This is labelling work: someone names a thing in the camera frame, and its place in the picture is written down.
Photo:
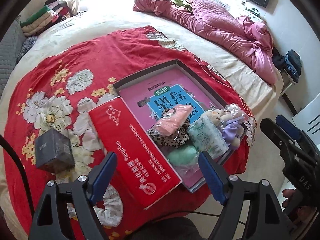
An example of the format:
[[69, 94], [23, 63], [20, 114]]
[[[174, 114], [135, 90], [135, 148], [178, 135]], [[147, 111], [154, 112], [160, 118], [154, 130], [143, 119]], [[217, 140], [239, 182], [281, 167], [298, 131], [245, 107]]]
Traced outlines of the person's right hand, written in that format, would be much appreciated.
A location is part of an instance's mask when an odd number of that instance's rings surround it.
[[291, 227], [306, 227], [319, 214], [319, 205], [304, 197], [297, 189], [284, 189], [282, 208]]

